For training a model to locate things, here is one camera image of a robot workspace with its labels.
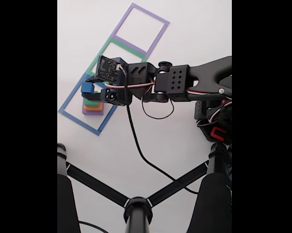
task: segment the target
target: stacked blocks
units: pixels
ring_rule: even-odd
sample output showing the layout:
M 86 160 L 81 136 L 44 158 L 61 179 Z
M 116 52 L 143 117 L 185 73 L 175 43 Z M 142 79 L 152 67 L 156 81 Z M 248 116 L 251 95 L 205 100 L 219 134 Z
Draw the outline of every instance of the stacked blocks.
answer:
M 102 102 L 90 101 L 83 98 L 82 113 L 84 115 L 103 115 L 103 106 Z

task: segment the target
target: black cable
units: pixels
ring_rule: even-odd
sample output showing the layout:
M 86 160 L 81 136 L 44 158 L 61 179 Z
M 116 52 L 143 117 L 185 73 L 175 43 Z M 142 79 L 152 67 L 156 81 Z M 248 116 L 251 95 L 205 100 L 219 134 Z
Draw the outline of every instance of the black cable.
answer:
M 88 223 L 88 222 L 82 222 L 82 221 L 79 221 L 79 223 L 80 223 L 80 224 L 83 224 L 83 225 L 90 226 L 90 227 L 94 227 L 94 228 L 100 230 L 100 231 L 103 232 L 103 233 L 108 233 L 108 232 L 105 231 L 104 229 L 102 229 L 102 228 L 100 228 L 100 227 L 98 227 L 98 226 L 96 226 L 96 225 L 93 225 L 93 224 L 91 224 L 91 223 Z
M 143 98 L 142 98 L 142 109 L 143 109 L 144 113 L 146 114 L 146 116 L 148 116 L 148 117 L 150 117 L 150 118 L 153 118 L 153 119 L 156 119 L 156 120 L 166 119 L 166 118 L 168 118 L 169 116 L 171 116 L 172 113 L 174 112 L 174 105 L 173 105 L 173 102 L 172 102 L 171 99 L 170 99 L 170 101 L 171 101 L 171 105 L 172 105 L 172 107 L 173 107 L 172 112 L 171 112 L 169 115 L 164 116 L 164 117 L 153 117 L 153 116 L 148 115 L 148 114 L 146 113 L 145 109 L 144 109 Z
M 135 129 L 134 129 L 134 126 L 133 126 L 133 121 L 132 121 L 131 111 L 130 111 L 130 107 L 129 107 L 129 104 L 128 104 L 128 76 L 127 76 L 127 75 L 125 75 L 125 84 L 124 84 L 124 86 L 125 86 L 125 102 L 126 102 L 126 106 L 127 106 L 127 112 L 128 112 L 129 122 L 130 122 L 130 126 L 131 126 L 132 133 L 133 133 L 133 136 L 134 136 L 134 140 L 135 140 L 136 147 L 137 147 L 138 152 L 140 153 L 142 159 L 143 159 L 148 165 L 150 165 L 151 167 L 153 167 L 153 168 L 156 169 L 157 171 L 161 172 L 163 175 L 167 176 L 168 178 L 170 178 L 170 179 L 173 180 L 174 182 L 178 183 L 182 188 L 184 188 L 184 189 L 187 190 L 188 192 L 193 193 L 193 194 L 198 194 L 197 192 L 190 190 L 190 189 L 187 188 L 185 185 L 183 185 L 182 183 L 180 183 L 179 181 L 177 181 L 176 179 L 174 179 L 172 176 L 170 176 L 169 174 L 167 174 L 165 171 L 163 171 L 163 170 L 161 170 L 160 168 L 158 168 L 157 166 L 153 165 L 150 161 L 148 161 L 148 160 L 143 156 L 143 153 L 142 153 L 142 151 L 141 151 L 140 145 L 139 145 L 138 140 L 137 140 L 137 136 L 136 136 Z

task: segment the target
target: red white wire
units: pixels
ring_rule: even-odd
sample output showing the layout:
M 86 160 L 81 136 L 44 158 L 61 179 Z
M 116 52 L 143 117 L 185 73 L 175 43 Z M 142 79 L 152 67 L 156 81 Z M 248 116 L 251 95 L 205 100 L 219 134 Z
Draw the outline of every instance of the red white wire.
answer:
M 141 87 L 152 86 L 153 84 L 155 84 L 155 83 L 128 85 L 128 88 L 141 88 Z M 125 86 L 114 86 L 114 85 L 109 85 L 107 83 L 105 83 L 105 86 L 107 86 L 110 89 L 125 89 Z
M 190 91 L 190 90 L 187 90 L 187 93 L 193 94 L 193 95 L 208 95 L 209 94 L 209 93 L 206 93 L 206 92 Z
M 221 107 L 220 109 L 217 109 L 215 113 L 213 113 L 213 115 L 210 117 L 209 122 L 212 123 L 214 117 L 220 112 L 220 110 L 222 110 L 223 108 L 229 106 L 232 104 L 232 101 L 226 103 L 223 107 Z

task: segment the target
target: black metal frame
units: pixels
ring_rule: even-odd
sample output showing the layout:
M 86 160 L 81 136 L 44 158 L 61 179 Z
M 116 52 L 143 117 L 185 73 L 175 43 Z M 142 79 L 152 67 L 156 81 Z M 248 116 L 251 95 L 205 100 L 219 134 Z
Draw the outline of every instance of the black metal frame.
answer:
M 208 160 L 178 178 L 177 181 L 181 184 L 184 184 L 185 186 L 188 186 L 197 179 L 201 178 L 207 173 L 207 166 L 205 165 L 205 163 L 208 163 Z M 109 187 L 103 182 L 97 180 L 96 178 L 90 176 L 89 174 L 85 173 L 84 171 L 80 170 L 69 162 L 66 162 L 66 168 L 68 168 L 68 176 L 74 178 L 75 180 L 91 188 L 92 190 L 100 193 L 101 195 L 108 198 L 112 202 L 120 205 L 121 207 L 126 207 L 125 204 L 130 200 L 130 198 L 119 193 L 115 189 Z M 159 203 L 182 189 L 182 186 L 180 186 L 178 182 L 171 182 L 166 187 L 160 189 L 158 192 L 152 194 L 146 199 L 150 201 L 152 207 L 158 205 Z
M 196 201 L 188 233 L 196 232 L 196 229 L 200 229 L 201 231 L 201 229 L 206 227 L 205 219 L 203 219 L 204 217 L 206 217 L 204 211 L 208 212 L 207 210 L 209 209 L 208 207 L 199 205 L 201 205 L 201 202 L 205 201 L 207 205 L 210 206 L 210 208 L 214 208 L 213 201 L 209 200 L 209 198 L 207 197 L 209 195 L 213 195 L 211 199 L 214 198 L 215 201 L 218 202 L 218 197 L 216 196 L 216 193 L 214 194 L 213 191 L 213 187 L 218 185 L 218 181 L 221 182 L 220 186 L 222 189 L 221 191 L 219 189 L 219 193 L 226 193 L 225 197 L 230 200 L 230 191 L 229 196 L 227 196 L 227 191 L 228 189 L 232 189 L 232 182 L 228 179 L 228 166 L 230 166 L 232 163 L 231 156 L 232 155 L 229 151 L 227 151 L 225 145 L 223 145 L 222 143 L 215 143 L 212 145 L 211 152 L 209 154 L 209 160 L 200 164 L 185 175 L 181 176 L 177 179 L 177 181 L 171 182 L 169 185 L 154 193 L 147 199 L 142 197 L 134 197 L 132 199 L 129 199 L 125 195 L 119 193 L 115 189 L 90 176 L 89 174 L 85 173 L 84 171 L 80 170 L 69 162 L 65 162 L 66 153 L 60 148 L 58 149 L 58 233 L 65 233 L 68 231 L 80 233 L 80 229 L 76 225 L 78 223 L 78 217 L 73 196 L 73 189 L 67 176 L 74 178 L 85 186 L 91 188 L 92 190 L 100 193 L 109 200 L 123 207 L 125 209 L 124 219 L 127 224 L 126 233 L 148 233 L 148 227 L 152 220 L 152 207 L 158 205 L 165 199 L 177 193 L 184 186 L 188 186 L 202 176 L 207 175 L 206 177 L 208 179 L 206 182 L 204 182 L 205 188 L 199 190 L 199 195 Z M 227 219 L 228 221 L 230 221 L 231 219 L 231 212 L 229 210 L 227 211 L 227 206 L 230 206 L 231 202 L 224 200 L 224 203 L 225 204 L 223 205 L 223 209 L 226 209 L 226 212 L 221 213 L 221 211 L 219 211 L 218 216 L 224 216 L 225 222 Z M 229 224 L 221 224 L 226 229 L 230 227 Z

